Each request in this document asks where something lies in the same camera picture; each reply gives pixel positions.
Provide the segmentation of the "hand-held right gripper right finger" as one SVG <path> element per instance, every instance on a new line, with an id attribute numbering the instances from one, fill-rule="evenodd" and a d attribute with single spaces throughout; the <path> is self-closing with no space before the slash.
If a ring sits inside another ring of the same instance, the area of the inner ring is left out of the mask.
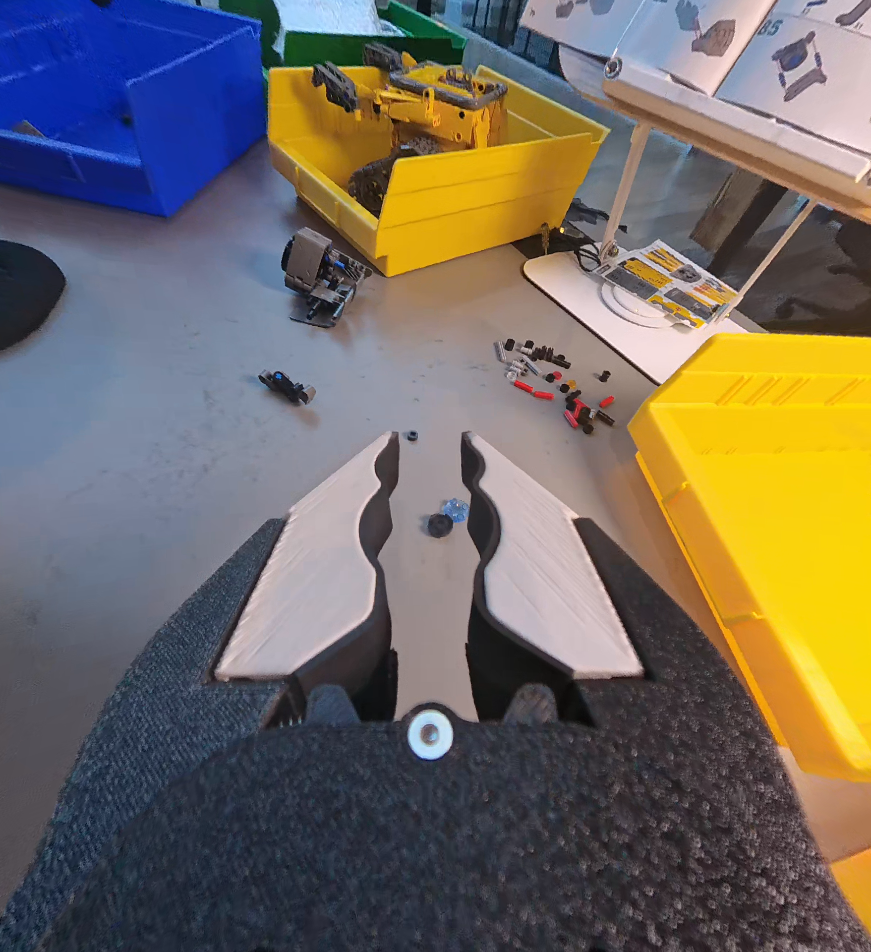
<path id="1" fill-rule="evenodd" d="M 590 721 L 582 684 L 643 681 L 643 660 L 590 552 L 590 521 L 474 432 L 461 437 L 478 553 L 465 659 L 479 720 L 539 685 L 556 715 Z"/>

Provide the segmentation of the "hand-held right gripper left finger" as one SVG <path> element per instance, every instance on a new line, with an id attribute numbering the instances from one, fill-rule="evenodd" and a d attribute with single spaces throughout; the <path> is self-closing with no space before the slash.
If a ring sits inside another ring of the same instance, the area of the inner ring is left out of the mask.
<path id="1" fill-rule="evenodd" d="M 215 681 L 283 682 L 278 717 L 319 686 L 361 720 L 394 719 L 398 661 L 379 554 L 393 530 L 399 436 L 385 432 L 290 508 L 232 618 Z"/>

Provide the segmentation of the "pile of small toy pieces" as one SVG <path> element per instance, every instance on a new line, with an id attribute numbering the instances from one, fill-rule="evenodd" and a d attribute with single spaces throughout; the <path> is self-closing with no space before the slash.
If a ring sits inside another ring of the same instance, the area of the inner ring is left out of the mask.
<path id="1" fill-rule="evenodd" d="M 511 387 L 538 402 L 558 404 L 572 431 L 590 436 L 599 426 L 616 426 L 614 396 L 600 397 L 580 387 L 570 373 L 572 362 L 556 348 L 509 337 L 493 341 L 492 352 Z"/>

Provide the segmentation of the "grey toy cab assembly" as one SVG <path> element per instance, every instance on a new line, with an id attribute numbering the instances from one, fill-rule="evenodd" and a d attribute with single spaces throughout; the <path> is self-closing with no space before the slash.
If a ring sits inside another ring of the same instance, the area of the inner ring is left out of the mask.
<path id="1" fill-rule="evenodd" d="M 283 251 L 281 268 L 287 289 L 301 303 L 290 319 L 308 327 L 334 328 L 372 268 L 346 255 L 331 239 L 309 228 L 295 232 Z"/>

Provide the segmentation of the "blue bin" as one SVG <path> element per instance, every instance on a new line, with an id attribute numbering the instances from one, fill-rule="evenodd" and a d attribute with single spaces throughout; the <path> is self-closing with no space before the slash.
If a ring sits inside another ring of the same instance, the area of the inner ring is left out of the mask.
<path id="1" fill-rule="evenodd" d="M 0 1 L 0 183 L 171 217 L 264 137 L 260 24 L 164 1 Z"/>

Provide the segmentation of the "grey desk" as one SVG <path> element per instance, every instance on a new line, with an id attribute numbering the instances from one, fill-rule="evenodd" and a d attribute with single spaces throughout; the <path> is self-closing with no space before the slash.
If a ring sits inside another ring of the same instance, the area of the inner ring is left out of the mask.
<path id="1" fill-rule="evenodd" d="M 477 552 L 429 514 L 467 498 L 473 431 L 725 639 L 634 460 L 627 423 L 654 385 L 538 292 L 523 244 L 366 283 L 339 327 L 293 322 L 280 256 L 319 228 L 249 151 L 171 219 L 0 185 L 0 239 L 66 292 L 0 353 L 0 912 L 28 869 L 85 736 L 134 657 L 218 566 L 385 432 L 400 439 L 381 554 L 398 711 L 474 708 L 465 663 Z M 612 394 L 615 427 L 572 431 L 509 385 L 497 339 L 531 339 Z M 312 386 L 295 406 L 258 380 Z"/>

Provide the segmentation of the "white book stand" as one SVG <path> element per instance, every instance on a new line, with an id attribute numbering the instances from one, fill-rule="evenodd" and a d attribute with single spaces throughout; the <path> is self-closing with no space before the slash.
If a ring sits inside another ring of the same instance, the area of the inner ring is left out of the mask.
<path id="1" fill-rule="evenodd" d="M 808 199 L 733 300 L 721 305 L 710 322 L 699 328 L 667 316 L 659 306 L 632 292 L 618 296 L 605 278 L 584 270 L 563 253 L 524 265 L 524 277 L 530 283 L 655 383 L 664 383 L 710 336 L 739 327 L 733 313 L 812 208 L 834 208 L 871 226 L 870 150 L 852 148 L 707 96 L 658 70 L 617 57 L 605 60 L 561 46 L 559 59 L 568 83 L 579 94 L 635 122 L 600 245 L 608 259 L 618 255 L 616 234 L 653 132 Z"/>

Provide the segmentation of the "sticker sheet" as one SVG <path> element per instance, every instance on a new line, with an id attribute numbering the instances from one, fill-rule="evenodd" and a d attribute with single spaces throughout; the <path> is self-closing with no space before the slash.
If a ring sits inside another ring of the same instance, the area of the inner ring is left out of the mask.
<path id="1" fill-rule="evenodd" d="M 644 327 L 668 320 L 704 328 L 737 297 L 737 291 L 662 241 L 602 256 L 594 275 L 611 287 L 620 315 Z"/>

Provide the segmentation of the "yellow toy bulldozer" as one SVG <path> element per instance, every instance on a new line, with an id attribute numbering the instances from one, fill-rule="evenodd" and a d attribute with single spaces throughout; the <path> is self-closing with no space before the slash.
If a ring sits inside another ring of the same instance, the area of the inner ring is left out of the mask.
<path id="1" fill-rule="evenodd" d="M 383 208 L 397 160 L 504 143 L 506 83 L 478 79 L 463 65 L 418 62 L 382 43 L 364 46 L 363 63 L 385 74 L 381 87 L 358 83 L 330 62 L 314 65 L 310 79 L 313 87 L 325 89 L 329 103 L 355 120 L 391 123 L 389 154 L 348 179 L 348 194 L 375 217 Z"/>

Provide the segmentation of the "green bin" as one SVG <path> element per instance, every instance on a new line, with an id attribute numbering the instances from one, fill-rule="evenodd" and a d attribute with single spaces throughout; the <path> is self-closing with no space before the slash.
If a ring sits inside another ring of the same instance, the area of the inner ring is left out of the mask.
<path id="1" fill-rule="evenodd" d="M 211 6 L 260 22 L 264 68 L 302 67 L 325 61 L 338 66 L 363 65 L 364 49 L 370 43 L 387 45 L 417 61 L 459 65 L 467 43 L 465 35 L 400 2 L 390 2 L 379 12 L 381 31 L 373 34 L 281 31 L 275 2 L 220 1 L 211 2 Z"/>

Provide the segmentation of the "instruction booklet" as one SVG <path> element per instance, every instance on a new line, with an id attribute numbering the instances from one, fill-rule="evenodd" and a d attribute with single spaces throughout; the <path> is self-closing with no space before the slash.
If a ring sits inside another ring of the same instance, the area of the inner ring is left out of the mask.
<path id="1" fill-rule="evenodd" d="M 871 159 L 871 1 L 526 2 L 521 27 L 643 91 L 748 128 L 770 122 Z"/>

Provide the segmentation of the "white foam sheet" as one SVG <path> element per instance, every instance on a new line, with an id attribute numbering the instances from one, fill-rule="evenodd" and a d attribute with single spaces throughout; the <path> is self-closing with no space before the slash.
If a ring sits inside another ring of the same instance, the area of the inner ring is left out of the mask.
<path id="1" fill-rule="evenodd" d="M 384 21 L 373 1 L 273 1 L 277 19 L 276 47 L 291 33 L 356 36 L 404 36 Z"/>

